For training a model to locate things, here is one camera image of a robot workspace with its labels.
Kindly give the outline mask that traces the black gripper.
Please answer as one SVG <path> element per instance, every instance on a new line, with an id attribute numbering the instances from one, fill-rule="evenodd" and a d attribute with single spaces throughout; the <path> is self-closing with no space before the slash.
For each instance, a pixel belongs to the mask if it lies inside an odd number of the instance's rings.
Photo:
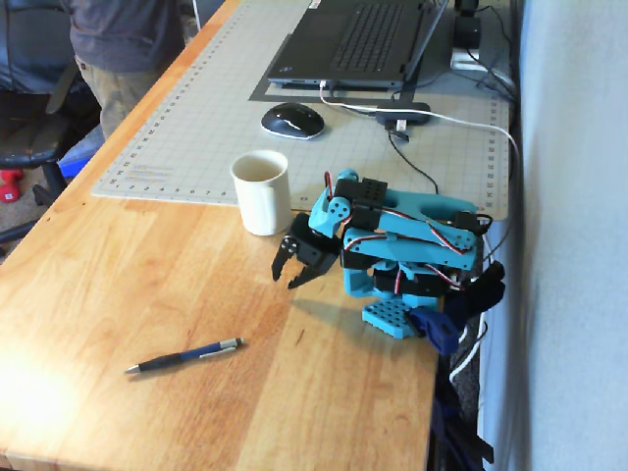
<path id="1" fill-rule="evenodd" d="M 298 213 L 288 234 L 283 237 L 271 264 L 272 278 L 275 282 L 294 254 L 304 267 L 288 283 L 288 289 L 299 288 L 326 274 L 340 255 L 340 239 L 336 235 L 327 237 L 317 233 L 309 227 L 309 215 Z"/>

